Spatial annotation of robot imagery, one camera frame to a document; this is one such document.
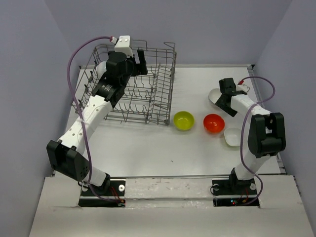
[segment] wire dish rack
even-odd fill
[[[166,48],[149,48],[145,40],[134,39],[133,44],[132,50],[136,62],[137,50],[144,50],[148,74],[130,78],[125,94],[104,119],[169,125],[177,57],[175,43],[164,42]],[[96,46],[87,66],[80,67],[81,76],[76,87],[76,95],[81,98],[79,100],[81,109],[86,106],[92,90],[99,81],[96,66],[108,59],[108,52],[111,50],[114,50],[113,44]]]

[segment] white bowl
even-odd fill
[[[231,147],[240,146],[241,130],[239,128],[227,128],[224,131],[224,137],[228,145]]]
[[[215,104],[218,101],[219,97],[221,97],[221,95],[221,90],[219,88],[215,88],[209,92],[208,98],[213,104]]]

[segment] metal frame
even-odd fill
[[[167,48],[149,48],[145,40],[134,39],[132,50],[137,59],[137,50],[142,49],[147,60],[148,74],[129,80],[125,94],[116,107],[104,117],[105,120],[122,122],[156,123],[169,125],[172,90],[176,66],[175,43],[164,42]],[[84,93],[79,104],[83,109],[99,78],[96,66],[108,59],[108,52],[114,50],[113,44],[96,46],[76,87],[82,84]]]

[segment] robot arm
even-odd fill
[[[143,50],[138,50],[139,64],[136,63],[130,48],[130,36],[113,38],[114,51],[108,53],[109,59],[97,66],[97,85],[92,91],[84,108],[83,122],[87,138],[112,108],[115,107],[130,77],[146,75],[148,73]],[[58,141],[50,141],[46,147],[51,167],[62,174],[77,181],[88,181],[89,162],[82,156],[85,150],[82,132],[82,120],[78,118],[71,128]],[[106,191],[110,185],[110,176],[93,167],[90,183],[98,191]]]
[[[245,116],[253,105],[250,114],[248,151],[244,156],[246,166],[256,173],[271,156],[285,149],[284,117],[281,113],[271,113],[252,101],[244,91],[237,91],[232,78],[219,81],[221,97],[215,103],[231,116],[241,113]],[[233,168],[229,180],[222,189],[240,193],[253,182],[254,175],[242,163]]]

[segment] metal wire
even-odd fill
[[[144,50],[148,74],[130,78],[120,102],[104,119],[169,125],[177,55],[175,43],[164,42],[166,48],[149,48],[145,40],[134,39],[133,43],[132,50],[136,60],[138,59],[137,50]],[[108,52],[111,50],[114,50],[112,44],[96,46],[87,66],[81,67],[83,72],[76,87],[76,94],[80,98],[82,109],[86,106],[92,90],[99,81],[96,66],[108,59]]]

